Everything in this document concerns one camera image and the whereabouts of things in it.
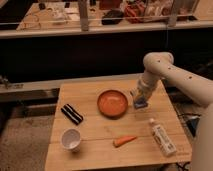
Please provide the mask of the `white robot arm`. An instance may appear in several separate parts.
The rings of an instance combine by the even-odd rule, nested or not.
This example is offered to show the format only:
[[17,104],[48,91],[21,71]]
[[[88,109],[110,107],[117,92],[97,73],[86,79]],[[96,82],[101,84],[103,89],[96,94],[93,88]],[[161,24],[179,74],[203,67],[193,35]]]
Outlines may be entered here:
[[151,52],[143,58],[144,72],[137,88],[131,92],[133,106],[148,106],[148,100],[164,78],[204,108],[193,143],[191,171],[213,171],[213,80],[196,75],[173,65],[169,52]]

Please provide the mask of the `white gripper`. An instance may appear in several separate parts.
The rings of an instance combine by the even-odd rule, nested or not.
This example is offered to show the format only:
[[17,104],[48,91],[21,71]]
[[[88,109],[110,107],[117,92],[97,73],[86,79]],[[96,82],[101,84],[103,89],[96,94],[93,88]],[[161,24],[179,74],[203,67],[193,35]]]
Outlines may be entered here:
[[137,82],[137,89],[130,91],[133,100],[139,98],[149,99],[157,87],[158,78],[151,74],[143,73]]

